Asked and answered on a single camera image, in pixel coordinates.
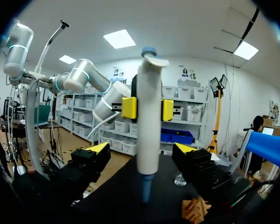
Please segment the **white tube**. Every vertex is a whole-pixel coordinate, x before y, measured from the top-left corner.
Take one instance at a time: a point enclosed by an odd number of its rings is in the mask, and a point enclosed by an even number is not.
[[[108,117],[107,119],[103,120],[102,122],[100,122],[98,125],[95,126],[95,128],[92,129],[92,131],[89,133],[89,135],[87,136],[87,139],[90,139],[90,137],[95,133],[95,131],[101,127],[104,123],[108,122],[109,120],[114,119],[115,117],[117,117],[118,115],[120,115],[120,112],[116,112],[115,114],[113,114],[112,116]]]
[[[151,175],[158,171],[161,141],[161,70],[167,60],[144,56],[137,75],[137,169]]]
[[[35,83],[37,81],[39,81],[39,79],[34,80],[29,86],[27,100],[26,100],[25,129],[26,129],[28,149],[30,152],[30,157],[34,169],[41,175],[46,176],[42,170],[42,165],[39,160],[40,156],[36,148],[35,135],[34,135],[34,109],[35,109],[36,89],[37,89],[37,85],[35,85]]]
[[[42,55],[41,55],[41,57],[39,58],[39,61],[38,61],[38,63],[37,63],[37,66],[35,67],[34,72],[40,73],[40,72],[42,71],[42,63],[43,63],[43,60],[45,59],[45,56],[46,56],[46,54],[47,54],[47,52],[48,52],[49,47],[50,47],[50,45],[47,44],[47,45],[45,46],[45,48],[43,49]]]

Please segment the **white cable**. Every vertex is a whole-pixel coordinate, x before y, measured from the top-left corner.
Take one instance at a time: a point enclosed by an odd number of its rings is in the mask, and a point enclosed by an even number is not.
[[[8,105],[7,105],[7,128],[8,128],[7,138],[8,138],[8,141],[10,141],[10,151],[13,154],[14,162],[17,165],[17,167],[19,167],[16,157],[14,155],[14,147],[13,147],[13,139],[12,139],[13,130],[12,130],[12,128],[10,129],[10,124],[9,124],[9,105],[10,105],[10,98],[11,98],[11,94],[13,92],[13,88],[14,87],[12,86],[11,90],[10,90],[10,94],[9,94]]]
[[[19,86],[16,85],[15,87],[17,88],[17,90],[18,90],[18,92],[19,92],[20,107],[21,107],[21,111],[22,111],[23,117],[24,117],[24,119],[26,119],[26,118],[25,118],[25,113],[24,113],[23,108],[22,108],[21,93],[20,93]]]
[[[54,133],[54,128],[53,128],[53,112],[52,112],[52,110],[53,110],[53,100],[54,100],[54,94],[52,93],[52,95],[51,95],[51,126],[52,126],[52,132],[53,132],[53,139],[54,139],[54,141],[55,141],[55,133]]]
[[[113,114],[112,116],[108,117],[107,119],[103,120],[101,123],[99,123],[98,125],[95,126],[95,128],[92,129],[92,131],[89,133],[89,135],[87,136],[87,139],[90,139],[90,137],[95,133],[95,131],[101,127],[104,123],[108,122],[109,120],[117,117],[118,115],[120,115],[121,112],[116,112],[115,114]]]

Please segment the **cable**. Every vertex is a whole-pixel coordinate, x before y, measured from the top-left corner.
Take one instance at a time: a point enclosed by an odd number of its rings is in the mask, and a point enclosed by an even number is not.
[[[229,139],[230,139],[230,129],[229,129],[229,126],[230,126],[230,118],[231,118],[231,98],[232,98],[233,83],[234,83],[234,67],[233,67],[233,57],[232,56],[231,56],[231,59],[232,59],[232,68],[233,68],[233,72],[232,72],[232,86],[231,86],[231,88],[230,88],[230,82],[229,82],[229,75],[228,75],[228,72],[227,72],[227,66],[226,66],[226,64],[224,64],[226,75],[228,77],[227,81],[228,81],[228,87],[229,87],[229,114],[228,114],[228,122],[227,122],[227,128],[226,128],[224,142],[223,142],[223,145],[221,147],[221,152],[223,152],[223,149],[224,149],[224,155],[227,154],[226,147],[228,146]]]
[[[21,93],[20,93],[19,86],[18,86],[18,85],[16,85],[16,88],[17,88],[17,90],[18,90],[18,92],[19,92],[19,100],[20,100],[20,107],[21,107],[21,111],[22,111],[22,114],[23,114],[24,119],[26,119],[26,117],[25,117],[25,113],[24,113],[23,108],[22,108]]]
[[[11,94],[13,92],[13,88],[14,87],[12,86],[11,90],[10,90],[9,99],[8,99],[8,106],[7,106],[7,128],[8,128],[7,138],[8,138],[8,141],[10,139],[10,151],[12,152],[12,155],[13,155],[13,158],[14,158],[14,162],[17,165],[17,167],[19,167],[18,161],[17,161],[17,159],[16,159],[16,157],[14,155],[14,146],[13,146],[13,138],[12,138],[13,137],[13,128],[12,127],[10,128],[10,124],[9,124],[9,106],[10,106],[10,98],[11,98]]]
[[[115,114],[113,114],[112,116],[108,117],[107,119],[103,120],[101,123],[99,123],[98,125],[95,126],[95,128],[92,129],[92,131],[89,133],[89,135],[87,136],[87,139],[89,139],[94,133],[95,131],[101,127],[104,123],[108,122],[109,120],[117,117],[118,115],[120,115],[121,112],[116,112]]]

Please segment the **floor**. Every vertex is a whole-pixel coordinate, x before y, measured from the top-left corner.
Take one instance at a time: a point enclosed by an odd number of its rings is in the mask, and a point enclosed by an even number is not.
[[[44,130],[44,136],[45,140],[48,143],[49,146],[49,130]],[[55,137],[58,138],[58,131],[55,129]],[[58,150],[60,151],[60,146],[62,150],[62,156],[63,160],[67,163],[68,160],[70,160],[70,153],[74,151],[77,148],[88,148],[91,147],[91,143],[74,135],[70,134],[69,131],[65,130],[64,128],[59,129],[59,137],[61,139],[61,144],[57,145]],[[48,148],[46,143],[43,143],[40,138],[35,135],[35,139],[37,139],[37,148],[40,151],[46,151]],[[3,147],[7,147],[7,140],[5,137],[5,133],[0,133],[0,142],[2,143]],[[28,152],[26,150],[23,151],[23,156],[25,160],[29,159]],[[94,185],[93,189],[98,188],[101,186],[104,182],[106,182],[108,179],[110,179],[120,168],[122,168],[129,160],[131,159],[131,156],[121,154],[118,152],[111,151],[111,159],[109,160],[108,164],[106,165],[104,171],[101,173],[100,178],[96,183],[92,183]],[[9,163],[8,167],[10,171],[12,171],[13,163]],[[33,170],[32,166],[28,166],[28,170]]]

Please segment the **ceiling light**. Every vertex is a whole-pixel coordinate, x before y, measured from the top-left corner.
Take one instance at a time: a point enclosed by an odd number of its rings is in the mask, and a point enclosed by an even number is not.
[[[114,47],[115,49],[118,48],[126,48],[130,46],[135,46],[135,42],[129,35],[126,29],[110,33],[104,35],[104,38]]]
[[[253,47],[245,41],[242,41],[239,47],[235,50],[234,54],[246,60],[250,60],[257,52],[257,48]]]
[[[72,57],[69,57],[67,55],[63,55],[59,60],[67,64],[73,64],[77,61],[76,59],[73,59]]]

